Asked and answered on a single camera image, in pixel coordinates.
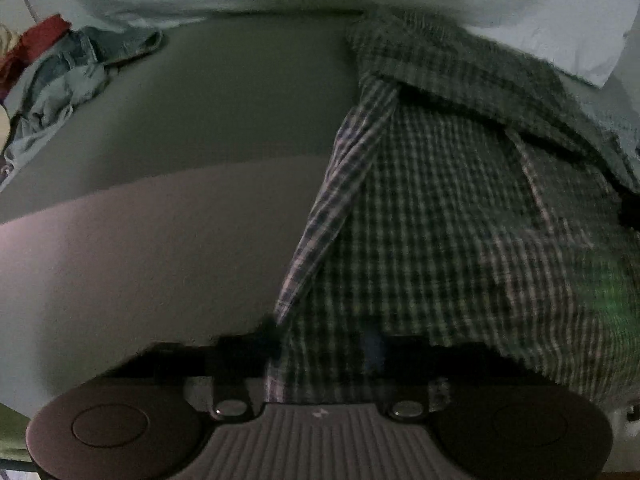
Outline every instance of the checkered blanket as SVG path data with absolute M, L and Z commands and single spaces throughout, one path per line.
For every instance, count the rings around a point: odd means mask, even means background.
M 276 306 L 268 399 L 376 395 L 361 335 L 484 342 L 587 398 L 640 393 L 628 161 L 554 71 L 442 18 L 348 32 L 360 98 Z

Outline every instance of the silver button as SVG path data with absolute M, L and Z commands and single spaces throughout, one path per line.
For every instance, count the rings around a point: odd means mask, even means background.
M 216 406 L 216 415 L 219 416 L 240 416 L 244 415 L 247 405 L 244 400 L 227 399 Z
M 422 415 L 424 408 L 415 400 L 401 400 L 393 405 L 391 411 L 397 418 L 415 418 Z

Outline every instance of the red fabric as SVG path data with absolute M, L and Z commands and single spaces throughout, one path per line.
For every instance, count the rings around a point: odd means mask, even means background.
M 52 47 L 71 28 L 71 23 L 54 14 L 27 30 L 2 60 L 0 65 L 0 100 L 4 100 L 20 74 L 38 56 Z

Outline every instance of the ribbed panel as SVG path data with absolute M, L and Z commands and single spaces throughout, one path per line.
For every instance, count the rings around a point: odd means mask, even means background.
M 258 420 L 216 430 L 175 480 L 472 480 L 427 432 L 371 404 L 270 404 Z

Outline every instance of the white logo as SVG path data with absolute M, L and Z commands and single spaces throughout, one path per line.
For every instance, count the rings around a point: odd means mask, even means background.
M 320 408 L 319 410 L 317 410 L 316 412 L 313 412 L 312 415 L 315 418 L 323 418 L 325 416 L 329 416 L 329 412 L 324 409 L 324 408 Z

